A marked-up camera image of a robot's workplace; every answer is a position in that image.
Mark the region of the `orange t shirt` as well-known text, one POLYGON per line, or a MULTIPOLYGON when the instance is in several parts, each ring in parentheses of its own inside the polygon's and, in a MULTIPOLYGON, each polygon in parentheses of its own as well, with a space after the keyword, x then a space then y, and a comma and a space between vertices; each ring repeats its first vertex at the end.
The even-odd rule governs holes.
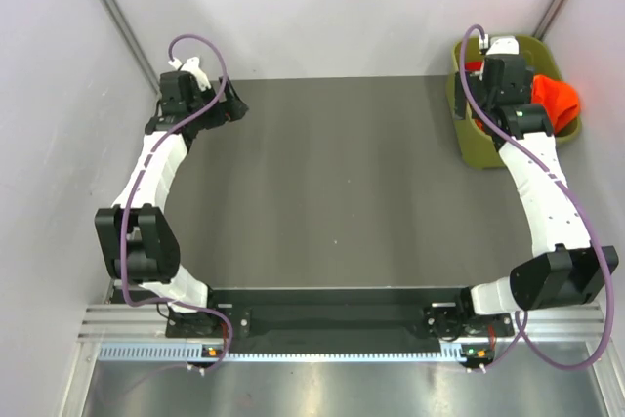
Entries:
POLYGON ((533 78, 531 102, 544 107, 556 134, 580 114, 576 91, 569 84, 542 74, 533 78))

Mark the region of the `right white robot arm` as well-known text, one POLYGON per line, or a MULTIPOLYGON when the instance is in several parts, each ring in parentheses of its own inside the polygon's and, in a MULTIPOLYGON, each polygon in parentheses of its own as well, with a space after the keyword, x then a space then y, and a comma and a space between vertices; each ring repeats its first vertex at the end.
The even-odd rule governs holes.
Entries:
POLYGON ((531 100, 533 73, 520 55, 485 59, 481 76, 459 76, 493 122, 486 131, 512 176, 532 257, 496 281, 466 288, 456 323, 479 334, 495 314, 589 304, 604 288, 599 260, 565 183, 547 111, 531 100))

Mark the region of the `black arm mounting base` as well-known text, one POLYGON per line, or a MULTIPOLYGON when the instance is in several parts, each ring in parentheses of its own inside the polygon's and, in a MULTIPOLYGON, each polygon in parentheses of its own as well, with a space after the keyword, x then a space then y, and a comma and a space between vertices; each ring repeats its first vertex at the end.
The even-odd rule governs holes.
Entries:
POLYGON ((437 352, 440 342, 513 336, 509 315, 475 316, 460 287, 216 289, 209 305, 243 354, 437 352))

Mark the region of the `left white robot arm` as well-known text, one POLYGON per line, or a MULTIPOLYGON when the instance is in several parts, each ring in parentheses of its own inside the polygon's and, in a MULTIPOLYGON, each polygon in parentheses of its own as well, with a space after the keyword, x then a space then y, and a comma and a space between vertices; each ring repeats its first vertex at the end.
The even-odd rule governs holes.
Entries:
POLYGON ((170 320, 207 336, 219 329, 222 314, 210 305, 211 288, 183 267, 164 209, 197 135, 242 119, 249 107, 225 77, 214 89, 197 57, 170 64, 131 177, 112 205, 96 212, 95 228, 112 279, 166 299, 170 320))

